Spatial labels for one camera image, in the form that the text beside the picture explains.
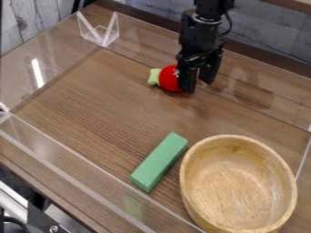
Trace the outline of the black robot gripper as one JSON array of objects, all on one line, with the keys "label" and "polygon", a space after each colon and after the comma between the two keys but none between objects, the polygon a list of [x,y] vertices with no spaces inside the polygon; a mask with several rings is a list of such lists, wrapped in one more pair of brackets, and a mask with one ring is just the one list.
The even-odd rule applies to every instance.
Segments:
[{"label": "black robot gripper", "polygon": [[179,88],[189,95],[196,91],[196,77],[212,84],[223,61],[223,36],[219,26],[225,16],[224,10],[185,10],[181,16],[176,55]]}]

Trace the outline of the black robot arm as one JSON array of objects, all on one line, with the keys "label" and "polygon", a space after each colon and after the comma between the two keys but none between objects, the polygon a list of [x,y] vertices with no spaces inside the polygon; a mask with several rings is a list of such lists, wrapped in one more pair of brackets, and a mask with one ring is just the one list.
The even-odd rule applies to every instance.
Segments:
[{"label": "black robot arm", "polygon": [[196,91],[196,80],[213,82],[223,61],[223,37],[231,32],[228,11],[235,0],[195,0],[195,8],[183,12],[176,55],[179,88],[188,94]]}]

